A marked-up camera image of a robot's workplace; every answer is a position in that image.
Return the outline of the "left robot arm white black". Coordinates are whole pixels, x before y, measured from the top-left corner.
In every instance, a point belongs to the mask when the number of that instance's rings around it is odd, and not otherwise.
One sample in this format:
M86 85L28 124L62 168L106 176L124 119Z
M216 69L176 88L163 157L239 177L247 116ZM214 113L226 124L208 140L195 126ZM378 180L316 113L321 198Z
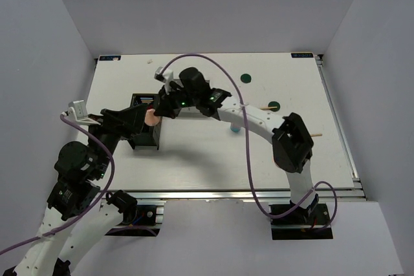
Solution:
M93 182L109 172L114 178L113 154L121 140L141 133L147 106L89 114L83 101L74 101L61 121L88 137L71 141L60 150L54 168L58 174L47 199L45 214L21 262L5 275L71 275L84 256L117 224L136 218L136 199L125 191L109 194Z

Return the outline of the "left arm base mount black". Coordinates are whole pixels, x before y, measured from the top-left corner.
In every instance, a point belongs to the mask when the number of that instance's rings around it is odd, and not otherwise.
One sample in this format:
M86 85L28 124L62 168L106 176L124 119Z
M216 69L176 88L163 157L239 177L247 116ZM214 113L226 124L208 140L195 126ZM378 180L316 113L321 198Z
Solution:
M106 235L112 237L156 237L164 217L164 203L139 200L135 210Z

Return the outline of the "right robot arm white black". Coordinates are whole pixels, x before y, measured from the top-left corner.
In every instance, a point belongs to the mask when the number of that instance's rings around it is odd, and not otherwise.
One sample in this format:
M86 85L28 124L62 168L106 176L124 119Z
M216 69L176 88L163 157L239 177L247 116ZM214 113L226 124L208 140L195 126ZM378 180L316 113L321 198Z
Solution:
M318 201L310 172L314 142L298 114L281 117L243 105L228 91L210 87L195 67L179 74L180 83L174 82L172 70L162 67L155 79L164 84L158 93L156 116L174 119L181 110L195 107L206 117L243 127L268 141L274 162L287 174L293 218L302 224L314 218Z

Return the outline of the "peach puff with ribbon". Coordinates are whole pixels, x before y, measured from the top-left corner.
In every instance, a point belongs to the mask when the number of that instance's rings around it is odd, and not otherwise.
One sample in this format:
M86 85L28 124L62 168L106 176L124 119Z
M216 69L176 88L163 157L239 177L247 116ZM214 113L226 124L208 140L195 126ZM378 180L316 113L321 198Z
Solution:
M155 115L155 109L148 109L146 111L146 115L145 115L145 118L144 118L144 123L147 126L154 127L154 126L158 125L160 123L160 121L161 121L161 117Z

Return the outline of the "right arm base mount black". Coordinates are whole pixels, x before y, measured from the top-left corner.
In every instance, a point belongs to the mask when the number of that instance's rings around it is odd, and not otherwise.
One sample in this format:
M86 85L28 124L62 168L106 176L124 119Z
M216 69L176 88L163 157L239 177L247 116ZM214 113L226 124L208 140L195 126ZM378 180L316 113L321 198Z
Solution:
M331 240L334 236L330 220L327 204L318 204L307 220L295 213L272 219L272 240Z

